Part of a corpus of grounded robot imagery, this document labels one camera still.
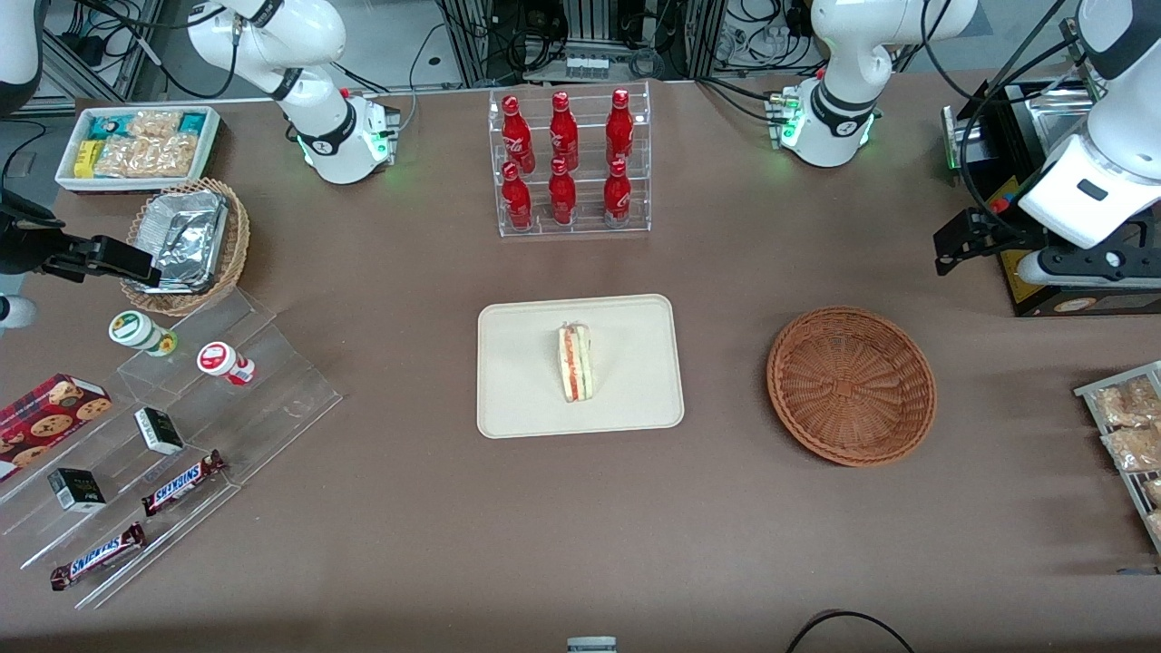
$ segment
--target red cookie box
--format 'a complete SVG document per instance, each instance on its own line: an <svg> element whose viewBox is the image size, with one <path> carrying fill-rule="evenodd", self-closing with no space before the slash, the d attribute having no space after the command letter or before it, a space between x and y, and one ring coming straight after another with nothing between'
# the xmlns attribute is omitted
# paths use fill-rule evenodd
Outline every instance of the red cookie box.
<svg viewBox="0 0 1161 653"><path fill-rule="evenodd" d="M104 388L56 374L0 409L0 481L113 406Z"/></svg>

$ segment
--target clear acrylic display stand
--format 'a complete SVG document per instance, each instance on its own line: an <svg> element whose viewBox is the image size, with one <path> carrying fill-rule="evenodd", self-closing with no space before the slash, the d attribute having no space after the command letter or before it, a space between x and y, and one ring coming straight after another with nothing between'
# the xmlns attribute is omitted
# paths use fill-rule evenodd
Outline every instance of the clear acrylic display stand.
<svg viewBox="0 0 1161 653"><path fill-rule="evenodd" d="M147 546L91 572L66 591L75 607L100 607L231 496L341 397L290 346L274 315L240 289L215 299L173 326L178 350L165 358L139 352L104 382L114 408L88 432L42 455L2 487L0 546L21 568L43 576L140 522ZM201 373L202 345L223 340L254 361L254 380L233 386ZM176 455L145 446L134 414L149 406L173 419L185 442ZM145 517L153 494L210 451L228 467L176 503ZM60 509L48 483L57 467L88 469L107 504L89 515Z"/></svg>
<svg viewBox="0 0 1161 653"><path fill-rule="evenodd" d="M569 86L569 103L577 119L580 139L580 165L572 171L577 186L577 215L571 225L563 227L553 220L551 201L548 196L548 180L551 178L553 146L548 125L553 120L553 93L560 88L519 87L492 91L489 96L488 136L492 150L492 184L496 186L496 215L500 236L561 236L570 234L618 235L649 231L652 225L652 195L650 178L650 124L649 86L636 84L583 84ZM605 224L605 180L608 178L608 162L605 158L605 123L613 105L613 91L629 92L629 113L633 114L633 153L627 162L626 174L633 185L629 195L629 220L619 229ZM536 168L524 175L532 193L532 229L517 231L507 218L500 186L504 178L500 166L507 160L504 149L504 113L500 100L515 95L520 100L520 113L532 129L532 149L536 156Z"/></svg>
<svg viewBox="0 0 1161 653"><path fill-rule="evenodd" d="M1128 372L1123 372L1115 376L1109 376L1108 379L1102 379L1095 383L1089 383L1073 390L1073 394L1084 400L1084 406L1088 407L1089 412L1093 415L1093 419L1096 422L1097 429L1101 431L1101 440L1105 442L1110 433L1116 429L1109 425L1109 421L1105 415L1097 407L1096 393L1103 388L1109 388L1113 386L1119 386L1127 381L1134 379L1145 378L1148 380L1149 385L1153 386L1153 392L1161 396L1161 361L1151 363L1148 365L1142 365L1130 369ZM1137 512L1141 516L1141 521L1146 522L1145 517L1155 510L1161 510L1161 505L1154 505L1153 501L1149 498L1148 493L1145 491L1145 483L1158 479L1161 476L1159 472L1125 472L1118 467L1118 473L1120 480L1125 482L1125 487L1128 489L1128 496L1133 501L1133 505L1137 507ZM1153 548L1159 554L1158 561L1161 562L1161 533L1155 532L1149 528L1148 523L1145 523L1145 530L1153 541ZM1152 573L1161 574L1161 567L1153 567Z"/></svg>

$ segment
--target snickers bar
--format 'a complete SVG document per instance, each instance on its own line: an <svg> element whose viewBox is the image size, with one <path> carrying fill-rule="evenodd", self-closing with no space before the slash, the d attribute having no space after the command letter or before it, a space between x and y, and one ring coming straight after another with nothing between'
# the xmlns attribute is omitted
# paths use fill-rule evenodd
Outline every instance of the snickers bar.
<svg viewBox="0 0 1161 653"><path fill-rule="evenodd" d="M134 522L129 530L110 539L101 546L89 551L84 558L73 560L72 565L62 565L52 569L52 591L60 591L77 582L81 576L109 564L114 558L134 547L145 547L145 531L142 525Z"/></svg>
<svg viewBox="0 0 1161 653"><path fill-rule="evenodd" d="M145 505L145 516L152 517L157 515L161 508L173 503L187 491L200 486L222 467L225 467L225 462L222 461L222 457L218 455L215 449L209 455L199 460L197 465L186 469L185 473L161 486L156 493L142 498L142 504Z"/></svg>

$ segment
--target brown wicker basket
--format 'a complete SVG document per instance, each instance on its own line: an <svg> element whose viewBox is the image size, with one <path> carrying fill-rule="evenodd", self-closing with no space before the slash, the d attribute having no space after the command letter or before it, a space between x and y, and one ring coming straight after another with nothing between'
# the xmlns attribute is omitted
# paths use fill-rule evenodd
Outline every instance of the brown wicker basket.
<svg viewBox="0 0 1161 653"><path fill-rule="evenodd" d="M241 277L241 268L246 265L246 247L250 246L250 217L246 215L246 207L238 201L238 195L229 186L215 179L199 179L173 188L161 191L167 193L192 193L194 191L214 191L225 195L230 201L230 213L226 216L225 235L222 237L222 253L218 257L217 281L208 292L201 295L146 295L121 282L121 292L129 297L129 301L140 310L160 313L174 317L183 317L194 311L195 308L205 303L210 297L223 290L229 290ZM134 220L129 228L129 243L137 239L137 230L140 229L142 217L149 202L137 211L137 220Z"/></svg>
<svg viewBox="0 0 1161 653"><path fill-rule="evenodd" d="M923 442L936 382L920 347L887 320L851 307L800 315L770 350L766 389L803 446L851 467L894 462Z"/></svg>

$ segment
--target brown tablecloth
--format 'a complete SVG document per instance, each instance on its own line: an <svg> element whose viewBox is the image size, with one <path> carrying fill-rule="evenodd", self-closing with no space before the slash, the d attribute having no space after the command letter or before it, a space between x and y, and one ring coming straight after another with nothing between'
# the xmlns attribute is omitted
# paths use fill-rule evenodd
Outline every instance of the brown tablecloth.
<svg viewBox="0 0 1161 653"><path fill-rule="evenodd" d="M1022 321L994 261L936 277L931 234L967 202L943 82L893 80L838 170L771 151L693 84L651 89L654 231L556 243L497 236L485 93L424 96L398 165L349 187L303 164L274 103L219 105L212 173L253 221L241 285L346 400L100 610L0 548L0 637L19 638L0 650L550 652L608 633L625 653L766 653L828 608L925 652L1161 648L1161 579L1112 574L1148 541L1070 392L1161 358L1158 318ZM140 202L62 193L56 211L122 235ZM0 339L3 403L127 358L104 336L116 282L26 293L42 315ZM679 426L476 431L481 309L635 293L675 307ZM774 335L834 303L930 359L938 417L896 465L824 462L770 407ZM887 650L872 629L831 622L802 651Z"/></svg>

